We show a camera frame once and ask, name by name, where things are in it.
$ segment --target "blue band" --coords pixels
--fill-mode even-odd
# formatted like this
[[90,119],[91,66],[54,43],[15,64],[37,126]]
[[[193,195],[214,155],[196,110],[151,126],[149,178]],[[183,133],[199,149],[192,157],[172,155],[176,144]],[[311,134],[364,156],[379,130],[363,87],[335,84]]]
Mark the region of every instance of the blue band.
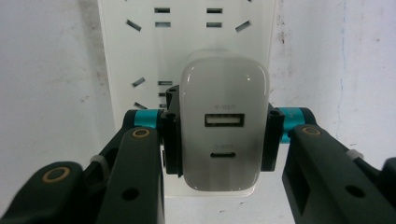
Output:
[[283,136],[281,143],[289,143],[290,139],[288,133],[297,125],[305,124],[303,111],[298,107],[280,107],[280,111],[285,114],[285,121],[283,122]]
[[134,126],[156,129],[158,111],[156,109],[137,110],[134,115]]

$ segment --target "white power strip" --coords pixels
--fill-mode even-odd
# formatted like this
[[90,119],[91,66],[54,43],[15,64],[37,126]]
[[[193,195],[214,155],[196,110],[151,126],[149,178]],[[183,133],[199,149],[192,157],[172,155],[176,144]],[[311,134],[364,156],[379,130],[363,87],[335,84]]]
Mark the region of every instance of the white power strip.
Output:
[[[179,84],[198,49],[227,49],[268,67],[274,6],[275,0],[99,0],[116,128],[130,109],[164,107],[163,93]],[[166,195],[196,194],[176,176],[166,175],[165,186],[172,186]]]

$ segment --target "usb port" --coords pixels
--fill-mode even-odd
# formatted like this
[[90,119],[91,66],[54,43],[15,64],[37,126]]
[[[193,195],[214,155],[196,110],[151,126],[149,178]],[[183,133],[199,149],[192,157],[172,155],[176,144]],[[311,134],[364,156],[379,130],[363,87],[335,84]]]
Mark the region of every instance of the usb port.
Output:
[[243,127],[244,114],[205,114],[205,127]]

